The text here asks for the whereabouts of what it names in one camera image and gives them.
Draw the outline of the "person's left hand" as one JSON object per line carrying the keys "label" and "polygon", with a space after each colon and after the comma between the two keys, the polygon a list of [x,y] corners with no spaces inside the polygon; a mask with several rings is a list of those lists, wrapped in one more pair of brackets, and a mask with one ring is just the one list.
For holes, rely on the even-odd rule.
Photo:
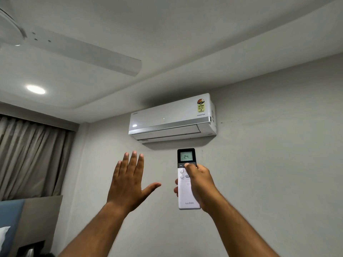
{"label": "person's left hand", "polygon": [[142,199],[142,177],[144,171],[144,156],[137,153],[137,164],[134,176],[129,176],[129,161],[131,155],[124,154],[121,160],[121,167],[118,179],[114,182],[114,175],[109,188],[107,203],[114,205],[115,209],[126,215],[134,211],[141,203]]}

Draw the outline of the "person's right hand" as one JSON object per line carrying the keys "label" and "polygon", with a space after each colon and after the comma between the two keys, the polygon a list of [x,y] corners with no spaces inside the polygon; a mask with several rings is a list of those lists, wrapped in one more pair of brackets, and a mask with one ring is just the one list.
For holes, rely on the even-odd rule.
{"label": "person's right hand", "polygon": [[[204,212],[210,213],[213,203],[220,198],[220,192],[215,186],[210,171],[205,167],[205,174],[191,180],[191,190],[200,205],[200,209]],[[175,181],[177,187],[174,192],[178,196],[178,179]]]}

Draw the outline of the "white remote control with display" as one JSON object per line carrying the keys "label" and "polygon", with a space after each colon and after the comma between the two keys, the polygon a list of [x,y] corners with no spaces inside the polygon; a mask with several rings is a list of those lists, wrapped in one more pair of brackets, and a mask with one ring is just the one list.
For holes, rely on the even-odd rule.
{"label": "white remote control with display", "polygon": [[200,209],[191,190],[190,176],[184,167],[186,163],[197,165],[194,148],[178,149],[177,151],[178,207],[180,210]]}

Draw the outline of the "person's right forearm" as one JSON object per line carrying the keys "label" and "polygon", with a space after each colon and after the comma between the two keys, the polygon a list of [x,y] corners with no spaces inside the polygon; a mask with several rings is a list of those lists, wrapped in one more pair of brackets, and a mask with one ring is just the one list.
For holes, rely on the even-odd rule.
{"label": "person's right forearm", "polygon": [[201,199],[229,257],[280,257],[218,191]]}

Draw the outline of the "person's left forearm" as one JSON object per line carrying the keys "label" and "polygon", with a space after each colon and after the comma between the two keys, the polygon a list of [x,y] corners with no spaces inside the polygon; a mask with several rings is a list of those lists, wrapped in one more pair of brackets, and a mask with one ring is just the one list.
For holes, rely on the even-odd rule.
{"label": "person's left forearm", "polygon": [[108,257],[124,219],[135,209],[106,203],[58,257]]}

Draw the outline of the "beige pleated curtain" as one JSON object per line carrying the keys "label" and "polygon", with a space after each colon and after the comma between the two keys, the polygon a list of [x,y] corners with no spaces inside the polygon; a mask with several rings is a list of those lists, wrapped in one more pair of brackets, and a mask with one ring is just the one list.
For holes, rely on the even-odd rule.
{"label": "beige pleated curtain", "polygon": [[0,114],[0,201],[61,195],[75,135]]}

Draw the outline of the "brown headboard panel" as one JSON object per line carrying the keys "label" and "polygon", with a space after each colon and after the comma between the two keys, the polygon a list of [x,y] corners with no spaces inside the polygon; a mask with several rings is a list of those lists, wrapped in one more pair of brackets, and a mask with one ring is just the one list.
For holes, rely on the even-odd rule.
{"label": "brown headboard panel", "polygon": [[41,241],[44,241],[41,253],[50,252],[62,199],[62,195],[25,199],[12,247],[13,256],[20,247]]}

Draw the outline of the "brown curtain pelmet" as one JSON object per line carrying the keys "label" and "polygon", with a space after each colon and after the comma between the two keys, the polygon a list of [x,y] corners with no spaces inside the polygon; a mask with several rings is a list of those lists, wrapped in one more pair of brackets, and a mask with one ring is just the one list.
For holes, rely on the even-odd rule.
{"label": "brown curtain pelmet", "polygon": [[79,124],[15,105],[0,102],[0,114],[77,132]]}

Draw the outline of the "blue headboard panel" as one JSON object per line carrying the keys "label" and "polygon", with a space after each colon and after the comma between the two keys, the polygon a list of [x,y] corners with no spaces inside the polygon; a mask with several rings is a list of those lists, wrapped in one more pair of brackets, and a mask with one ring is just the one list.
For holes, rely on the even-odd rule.
{"label": "blue headboard panel", "polygon": [[0,228],[4,226],[11,226],[11,229],[9,231],[10,238],[11,238],[10,251],[14,242],[15,234],[18,228],[19,220],[21,218],[24,203],[25,203],[24,199],[8,200],[8,201],[0,202]]}

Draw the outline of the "round recessed ceiling light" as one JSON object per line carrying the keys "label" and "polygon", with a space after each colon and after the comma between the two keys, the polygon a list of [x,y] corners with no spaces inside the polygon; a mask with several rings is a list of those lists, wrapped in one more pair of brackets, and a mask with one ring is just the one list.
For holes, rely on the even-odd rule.
{"label": "round recessed ceiling light", "polygon": [[46,90],[43,89],[42,87],[40,86],[36,86],[36,85],[26,85],[25,86],[26,89],[32,93],[35,93],[35,94],[39,94],[39,95],[44,95],[46,94]]}

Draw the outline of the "dark bedside object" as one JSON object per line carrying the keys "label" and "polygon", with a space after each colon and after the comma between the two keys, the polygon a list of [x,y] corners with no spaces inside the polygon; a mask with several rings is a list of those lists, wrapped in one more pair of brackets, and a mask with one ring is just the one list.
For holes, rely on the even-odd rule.
{"label": "dark bedside object", "polygon": [[20,246],[15,257],[40,257],[41,251],[45,246],[45,241]]}

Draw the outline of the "white ceiling fan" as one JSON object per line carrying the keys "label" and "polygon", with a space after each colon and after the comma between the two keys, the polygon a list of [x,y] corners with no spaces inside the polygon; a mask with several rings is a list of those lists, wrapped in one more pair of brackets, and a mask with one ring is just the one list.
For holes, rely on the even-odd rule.
{"label": "white ceiling fan", "polygon": [[10,0],[0,0],[0,45],[24,43],[87,64],[136,76],[142,61],[40,27],[20,25]]}

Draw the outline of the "white pillow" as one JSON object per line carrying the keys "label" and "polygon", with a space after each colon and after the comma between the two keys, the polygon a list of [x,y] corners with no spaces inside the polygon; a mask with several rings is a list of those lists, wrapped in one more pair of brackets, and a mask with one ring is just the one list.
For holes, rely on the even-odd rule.
{"label": "white pillow", "polygon": [[11,238],[9,231],[11,226],[0,228],[0,257],[7,257],[11,247]]}

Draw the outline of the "white wall air conditioner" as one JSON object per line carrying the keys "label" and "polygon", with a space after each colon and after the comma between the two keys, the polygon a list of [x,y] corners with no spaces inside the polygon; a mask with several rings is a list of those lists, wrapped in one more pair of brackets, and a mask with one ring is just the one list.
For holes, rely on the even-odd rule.
{"label": "white wall air conditioner", "polygon": [[[201,98],[205,112],[198,113]],[[216,119],[215,105],[206,93],[133,112],[128,134],[140,143],[216,136]]]}

